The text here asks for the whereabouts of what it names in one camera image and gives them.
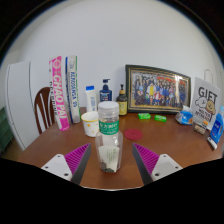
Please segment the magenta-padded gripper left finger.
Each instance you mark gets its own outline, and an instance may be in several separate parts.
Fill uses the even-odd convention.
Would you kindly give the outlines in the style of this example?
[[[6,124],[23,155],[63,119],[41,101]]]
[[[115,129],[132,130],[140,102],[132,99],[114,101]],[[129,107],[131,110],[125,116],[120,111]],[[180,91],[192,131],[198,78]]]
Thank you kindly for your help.
[[[42,169],[58,177],[79,185],[91,154],[91,144],[87,143],[66,155],[56,154]]]

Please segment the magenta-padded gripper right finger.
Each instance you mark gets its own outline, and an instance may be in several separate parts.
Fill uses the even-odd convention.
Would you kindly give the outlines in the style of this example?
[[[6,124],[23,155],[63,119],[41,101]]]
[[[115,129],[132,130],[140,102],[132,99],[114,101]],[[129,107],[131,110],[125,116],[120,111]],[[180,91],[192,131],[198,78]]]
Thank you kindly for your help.
[[[144,185],[182,169],[168,154],[158,155],[137,143],[133,144],[132,153]]]

